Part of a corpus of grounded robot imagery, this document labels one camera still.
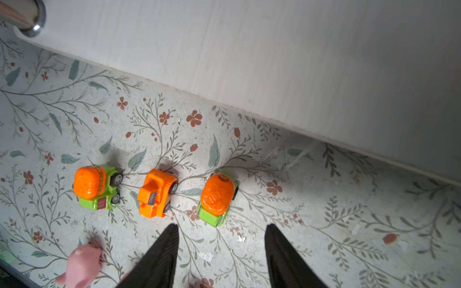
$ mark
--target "black wheel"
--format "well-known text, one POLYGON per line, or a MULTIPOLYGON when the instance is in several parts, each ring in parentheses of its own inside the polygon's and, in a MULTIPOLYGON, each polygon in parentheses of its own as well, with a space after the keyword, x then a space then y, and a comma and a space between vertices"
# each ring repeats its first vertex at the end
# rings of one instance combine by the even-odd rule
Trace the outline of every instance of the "black wheel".
POLYGON ((122 173, 115 173, 111 177, 111 185, 118 186, 118 185, 120 185, 122 183, 122 180, 123 180, 122 173))
POLYGON ((238 192, 238 186, 237 186, 237 188, 235 188, 235 192, 234 192, 234 196, 232 196, 232 200, 235 199, 235 196, 237 195, 237 192, 238 192))
POLYGON ((168 203, 165 205, 165 208, 163 209, 163 213, 166 213, 169 209, 170 209, 170 202, 168 202, 168 203))
POLYGON ((120 193, 115 194, 111 199, 112 204, 117 204, 118 202, 120 202, 120 193))
POLYGON ((169 195, 173 195, 176 193, 177 190, 177 181, 173 182, 173 184, 170 186, 170 190, 168 191, 169 195))

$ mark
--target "toy car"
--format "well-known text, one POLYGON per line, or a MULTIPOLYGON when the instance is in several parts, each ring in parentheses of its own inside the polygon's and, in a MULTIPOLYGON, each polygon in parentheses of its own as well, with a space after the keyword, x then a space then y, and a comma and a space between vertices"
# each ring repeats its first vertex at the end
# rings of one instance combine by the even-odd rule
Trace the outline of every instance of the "toy car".
POLYGON ((147 218, 165 217, 165 212, 170 209, 170 196, 175 194, 176 189, 175 177, 152 169, 139 190, 139 213, 147 218))
POLYGON ((229 204, 235 199, 239 181, 216 171, 211 175, 202 191, 197 215, 212 226, 221 226, 229 212, 229 204))
POLYGON ((117 186, 123 175, 110 165, 82 167, 75 173, 74 192, 80 198, 80 206, 93 210, 113 209, 120 202, 117 186))

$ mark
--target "floor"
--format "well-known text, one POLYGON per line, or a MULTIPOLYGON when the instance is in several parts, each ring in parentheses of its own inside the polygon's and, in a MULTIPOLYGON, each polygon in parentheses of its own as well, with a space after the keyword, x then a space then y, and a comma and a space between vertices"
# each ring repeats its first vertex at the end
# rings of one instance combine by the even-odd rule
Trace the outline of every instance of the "floor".
POLYGON ((55 287, 69 254, 95 239, 104 262, 91 287, 114 287, 170 223, 175 287, 267 287, 268 223, 329 287, 458 286, 459 188, 40 50, 0 25, 0 256, 40 286, 55 287), (122 201, 81 208, 75 171, 103 163, 125 169, 122 201), (180 180, 165 218, 138 213, 152 168, 180 180), (242 182, 219 228, 196 214, 216 168, 242 182))

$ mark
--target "pink toy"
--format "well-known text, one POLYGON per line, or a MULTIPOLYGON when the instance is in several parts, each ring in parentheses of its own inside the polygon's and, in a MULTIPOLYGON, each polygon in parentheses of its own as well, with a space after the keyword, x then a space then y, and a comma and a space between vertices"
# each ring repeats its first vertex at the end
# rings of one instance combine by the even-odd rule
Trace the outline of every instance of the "pink toy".
POLYGON ((98 276, 101 270, 99 257, 102 249, 91 244, 78 247, 67 260, 67 269, 64 274, 56 278, 58 285, 67 285, 68 288, 85 288, 98 276))

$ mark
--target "orange toy bulldozer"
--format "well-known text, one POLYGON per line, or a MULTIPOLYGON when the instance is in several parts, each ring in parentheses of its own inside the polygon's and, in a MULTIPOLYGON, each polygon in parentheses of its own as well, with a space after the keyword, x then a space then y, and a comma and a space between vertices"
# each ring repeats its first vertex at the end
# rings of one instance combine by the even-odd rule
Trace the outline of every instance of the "orange toy bulldozer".
POLYGON ((177 189, 177 178, 152 169, 138 194, 139 213, 147 218, 165 217, 170 209, 170 196, 177 189))

